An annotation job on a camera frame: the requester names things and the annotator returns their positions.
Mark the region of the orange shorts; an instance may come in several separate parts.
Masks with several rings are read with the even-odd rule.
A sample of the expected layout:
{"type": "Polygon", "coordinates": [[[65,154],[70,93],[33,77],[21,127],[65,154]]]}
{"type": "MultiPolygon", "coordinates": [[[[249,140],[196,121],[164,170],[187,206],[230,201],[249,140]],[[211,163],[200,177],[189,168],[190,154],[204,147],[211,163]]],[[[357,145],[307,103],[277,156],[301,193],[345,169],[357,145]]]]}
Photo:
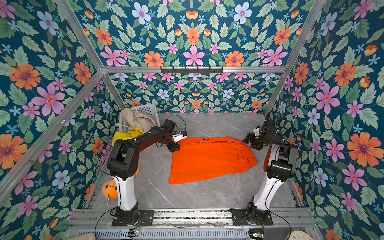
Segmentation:
{"type": "Polygon", "coordinates": [[[187,138],[179,145],[172,157],[170,185],[244,173],[258,164],[249,146],[230,137],[187,138]]]}

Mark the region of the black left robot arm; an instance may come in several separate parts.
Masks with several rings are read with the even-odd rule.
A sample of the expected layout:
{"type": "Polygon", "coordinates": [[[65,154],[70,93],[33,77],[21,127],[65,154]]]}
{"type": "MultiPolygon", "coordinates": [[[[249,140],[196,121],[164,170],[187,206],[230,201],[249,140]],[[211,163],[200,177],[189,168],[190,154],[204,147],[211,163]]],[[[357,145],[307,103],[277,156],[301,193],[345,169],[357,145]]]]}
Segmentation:
{"type": "Polygon", "coordinates": [[[179,141],[187,138],[187,132],[175,131],[175,122],[166,119],[162,126],[154,126],[136,137],[117,137],[107,160],[107,168],[117,187],[118,203],[115,217],[123,224],[132,226],[140,219],[139,205],[135,196],[134,176],[139,168],[139,155],[148,147],[160,144],[171,153],[180,150],[179,141]]]}

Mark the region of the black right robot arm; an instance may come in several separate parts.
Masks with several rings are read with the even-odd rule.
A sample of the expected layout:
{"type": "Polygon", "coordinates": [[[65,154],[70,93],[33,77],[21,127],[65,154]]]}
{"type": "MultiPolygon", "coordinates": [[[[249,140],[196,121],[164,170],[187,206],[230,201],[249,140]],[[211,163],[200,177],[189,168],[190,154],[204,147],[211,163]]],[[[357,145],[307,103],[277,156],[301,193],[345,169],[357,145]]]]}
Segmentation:
{"type": "Polygon", "coordinates": [[[286,140],[275,127],[273,120],[265,119],[262,126],[256,126],[247,134],[243,143],[255,150],[268,147],[263,169],[265,177],[261,188],[248,203],[245,217],[250,225],[268,224],[271,221],[270,204],[279,187],[294,176],[298,147],[286,140]]]}

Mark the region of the beige shorts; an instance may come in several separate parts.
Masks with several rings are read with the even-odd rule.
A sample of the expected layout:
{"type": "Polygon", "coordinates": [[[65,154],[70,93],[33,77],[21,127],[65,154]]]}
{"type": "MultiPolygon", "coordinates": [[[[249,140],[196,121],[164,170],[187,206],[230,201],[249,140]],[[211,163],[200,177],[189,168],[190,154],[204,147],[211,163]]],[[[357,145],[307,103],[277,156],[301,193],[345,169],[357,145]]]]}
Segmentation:
{"type": "Polygon", "coordinates": [[[140,128],[143,133],[156,126],[156,122],[151,117],[136,110],[124,109],[121,117],[123,126],[129,129],[140,128]]]}

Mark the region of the yellow shorts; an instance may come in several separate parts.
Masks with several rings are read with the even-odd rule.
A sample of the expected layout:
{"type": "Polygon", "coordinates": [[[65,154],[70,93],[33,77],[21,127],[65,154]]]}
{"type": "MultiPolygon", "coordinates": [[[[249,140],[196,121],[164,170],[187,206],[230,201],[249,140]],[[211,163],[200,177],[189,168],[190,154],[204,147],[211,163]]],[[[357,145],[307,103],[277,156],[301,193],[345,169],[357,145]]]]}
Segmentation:
{"type": "Polygon", "coordinates": [[[117,140],[130,140],[141,136],[143,131],[140,128],[131,129],[128,132],[116,132],[113,136],[112,146],[115,145],[117,140]]]}

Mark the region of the white plastic laundry basket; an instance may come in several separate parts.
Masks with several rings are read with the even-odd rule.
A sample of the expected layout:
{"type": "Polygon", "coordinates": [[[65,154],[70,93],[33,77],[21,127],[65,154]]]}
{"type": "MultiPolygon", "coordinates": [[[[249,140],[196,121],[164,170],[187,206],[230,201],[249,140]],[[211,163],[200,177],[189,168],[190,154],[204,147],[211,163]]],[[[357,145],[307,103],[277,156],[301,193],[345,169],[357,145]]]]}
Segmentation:
{"type": "Polygon", "coordinates": [[[143,133],[151,128],[160,126],[159,116],[154,104],[141,105],[138,107],[125,108],[119,114],[119,122],[116,123],[120,132],[129,132],[139,128],[143,133]]]}

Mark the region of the orange fish plush toy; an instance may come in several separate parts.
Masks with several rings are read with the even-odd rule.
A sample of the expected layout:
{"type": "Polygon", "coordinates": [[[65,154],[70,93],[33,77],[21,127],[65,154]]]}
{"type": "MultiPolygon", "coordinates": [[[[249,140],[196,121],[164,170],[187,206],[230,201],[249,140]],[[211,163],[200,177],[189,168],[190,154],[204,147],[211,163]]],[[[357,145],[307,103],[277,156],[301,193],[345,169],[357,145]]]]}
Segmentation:
{"type": "Polygon", "coordinates": [[[107,199],[116,200],[118,198],[117,184],[115,180],[109,180],[103,184],[102,194],[107,199]]]}

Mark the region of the white round device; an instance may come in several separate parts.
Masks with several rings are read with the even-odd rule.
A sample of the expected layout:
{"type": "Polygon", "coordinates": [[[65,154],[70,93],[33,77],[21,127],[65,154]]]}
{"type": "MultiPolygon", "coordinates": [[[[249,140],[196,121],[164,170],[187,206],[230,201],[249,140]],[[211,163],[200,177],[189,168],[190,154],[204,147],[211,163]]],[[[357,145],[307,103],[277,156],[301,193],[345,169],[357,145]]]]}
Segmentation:
{"type": "Polygon", "coordinates": [[[288,233],[285,240],[313,240],[313,238],[303,231],[293,231],[288,233]]]}

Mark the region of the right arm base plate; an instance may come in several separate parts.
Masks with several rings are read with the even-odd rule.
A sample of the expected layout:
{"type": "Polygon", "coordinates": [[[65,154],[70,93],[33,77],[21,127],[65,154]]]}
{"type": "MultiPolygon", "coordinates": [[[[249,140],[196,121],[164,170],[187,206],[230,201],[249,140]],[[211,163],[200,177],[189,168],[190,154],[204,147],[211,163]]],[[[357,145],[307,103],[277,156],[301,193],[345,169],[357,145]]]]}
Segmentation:
{"type": "Polygon", "coordinates": [[[272,226],[270,211],[259,209],[230,209],[234,226],[272,226]]]}

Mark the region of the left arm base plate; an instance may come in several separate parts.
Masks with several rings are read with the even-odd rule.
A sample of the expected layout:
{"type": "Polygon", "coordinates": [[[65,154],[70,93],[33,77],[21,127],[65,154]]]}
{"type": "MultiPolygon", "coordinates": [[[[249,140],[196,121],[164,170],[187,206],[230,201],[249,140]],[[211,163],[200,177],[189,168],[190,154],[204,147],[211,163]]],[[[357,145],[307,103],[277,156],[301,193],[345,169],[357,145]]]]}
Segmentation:
{"type": "Polygon", "coordinates": [[[118,209],[114,214],[112,222],[113,227],[136,227],[151,226],[154,220],[155,211],[153,210],[136,210],[123,211],[118,209]]]}

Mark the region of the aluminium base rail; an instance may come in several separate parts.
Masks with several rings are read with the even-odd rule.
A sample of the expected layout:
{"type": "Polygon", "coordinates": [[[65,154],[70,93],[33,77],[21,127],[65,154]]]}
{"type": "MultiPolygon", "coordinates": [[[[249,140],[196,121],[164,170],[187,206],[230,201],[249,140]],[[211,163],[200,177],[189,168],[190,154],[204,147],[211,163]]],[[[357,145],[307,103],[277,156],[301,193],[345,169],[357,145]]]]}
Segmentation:
{"type": "Polygon", "coordinates": [[[91,234],[95,240],[285,240],[288,233],[303,231],[322,240],[315,218],[308,208],[273,208],[272,226],[234,226],[230,209],[154,209],[148,227],[113,227],[114,211],[80,210],[64,238],[91,234]]]}

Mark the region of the black hook rail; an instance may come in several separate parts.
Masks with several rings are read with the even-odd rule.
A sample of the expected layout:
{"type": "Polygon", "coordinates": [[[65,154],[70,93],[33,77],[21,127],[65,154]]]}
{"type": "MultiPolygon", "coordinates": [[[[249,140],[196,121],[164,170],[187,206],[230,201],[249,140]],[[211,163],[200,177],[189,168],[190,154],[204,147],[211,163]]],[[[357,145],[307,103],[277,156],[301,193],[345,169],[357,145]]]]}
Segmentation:
{"type": "Polygon", "coordinates": [[[160,67],[162,74],[221,74],[223,67],[160,67]]]}

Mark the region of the aluminium frame post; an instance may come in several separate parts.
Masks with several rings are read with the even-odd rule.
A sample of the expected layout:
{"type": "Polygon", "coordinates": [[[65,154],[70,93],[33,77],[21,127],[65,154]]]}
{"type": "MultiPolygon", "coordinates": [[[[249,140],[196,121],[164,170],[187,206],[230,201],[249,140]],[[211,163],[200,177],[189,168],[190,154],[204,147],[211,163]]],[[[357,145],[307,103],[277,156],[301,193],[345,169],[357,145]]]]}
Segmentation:
{"type": "Polygon", "coordinates": [[[82,45],[83,49],[85,50],[87,56],[90,58],[92,64],[95,67],[97,74],[102,74],[102,80],[108,87],[112,97],[114,98],[114,101],[118,105],[120,110],[123,110],[126,108],[126,105],[124,104],[124,101],[119,94],[116,86],[114,85],[111,77],[107,72],[105,72],[101,59],[99,58],[98,53],[96,52],[95,48],[92,46],[89,38],[87,37],[83,26],[81,25],[80,21],[78,20],[75,12],[73,11],[72,7],[70,6],[70,3],[68,1],[56,1],[56,4],[60,11],[62,12],[63,16],[65,17],[66,21],[70,25],[72,31],[78,38],[80,44],[82,45]]]}

